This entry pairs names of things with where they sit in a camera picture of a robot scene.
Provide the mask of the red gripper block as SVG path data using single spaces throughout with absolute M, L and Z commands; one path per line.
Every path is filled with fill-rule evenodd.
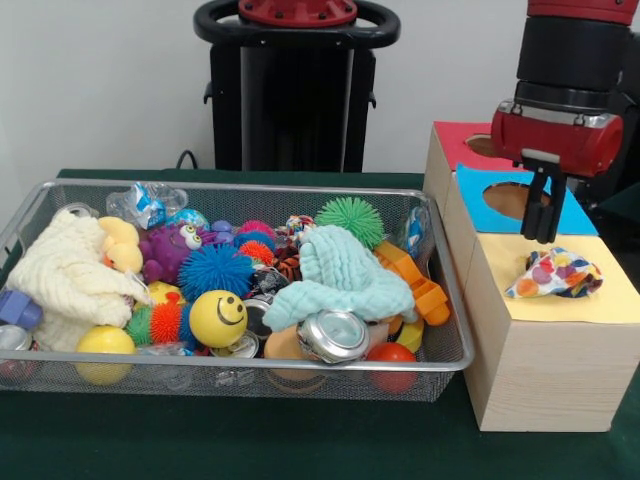
M 573 177 L 606 172 L 622 144 L 623 120 L 601 113 L 547 110 L 505 100 L 491 123 L 491 139 L 498 156 L 524 164 L 552 165 Z M 555 240 L 566 194 L 564 175 L 551 178 L 549 201 L 542 196 L 545 174 L 536 172 L 529 185 L 521 234 L 541 244 Z

